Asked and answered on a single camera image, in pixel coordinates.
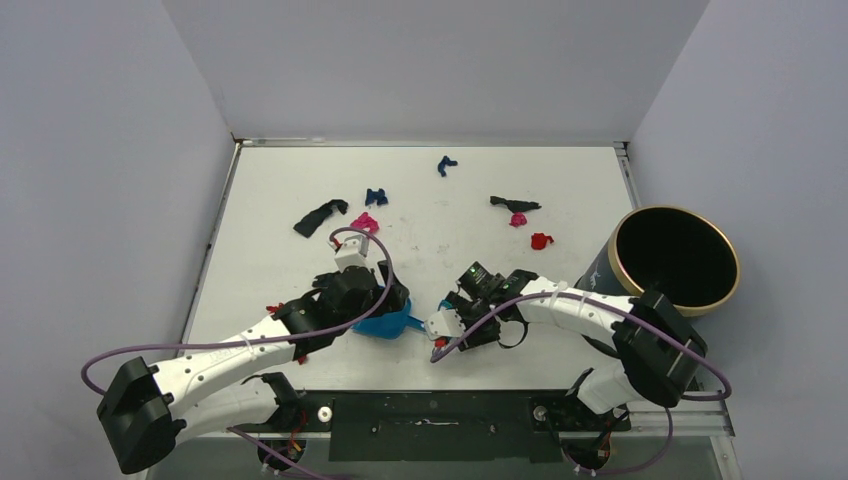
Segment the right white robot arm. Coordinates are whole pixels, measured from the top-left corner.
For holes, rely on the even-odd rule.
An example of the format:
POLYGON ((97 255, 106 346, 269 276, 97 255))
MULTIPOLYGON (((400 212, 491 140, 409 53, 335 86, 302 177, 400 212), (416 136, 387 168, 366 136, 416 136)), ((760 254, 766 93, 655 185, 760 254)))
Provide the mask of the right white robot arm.
POLYGON ((423 323, 437 356, 450 346, 467 350, 495 342, 499 322, 511 321, 571 331, 612 353, 614 363, 589 368, 569 390, 565 414, 580 429, 631 401, 677 406, 699 366, 694 358, 707 351, 688 321, 656 291, 604 294, 528 270, 492 274, 479 263, 457 286, 423 323))

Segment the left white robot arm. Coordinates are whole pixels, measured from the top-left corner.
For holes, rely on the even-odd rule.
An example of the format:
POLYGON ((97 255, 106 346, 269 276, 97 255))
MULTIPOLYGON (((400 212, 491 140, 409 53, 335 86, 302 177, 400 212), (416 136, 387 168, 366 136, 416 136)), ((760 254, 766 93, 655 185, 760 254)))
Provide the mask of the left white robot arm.
POLYGON ((274 367, 330 346, 353 320, 398 312, 408 300, 387 262, 376 271, 349 266, 205 350, 154 364, 141 357, 125 362, 96 410, 120 471, 146 470, 179 443, 230 426, 290 428, 297 394, 274 367))

